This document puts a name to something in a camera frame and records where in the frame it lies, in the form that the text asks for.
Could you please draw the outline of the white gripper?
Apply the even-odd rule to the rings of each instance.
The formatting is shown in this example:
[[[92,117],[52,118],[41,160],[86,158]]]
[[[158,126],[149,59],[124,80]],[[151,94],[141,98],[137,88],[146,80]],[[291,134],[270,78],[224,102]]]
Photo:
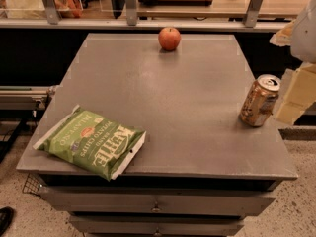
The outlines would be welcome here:
[[[316,102],[316,64],[312,64],[316,63],[316,0],[311,0],[295,21],[273,34],[270,44],[291,46],[291,55],[304,62],[295,71],[287,69],[283,75],[283,94],[275,114],[278,121],[294,125]]]

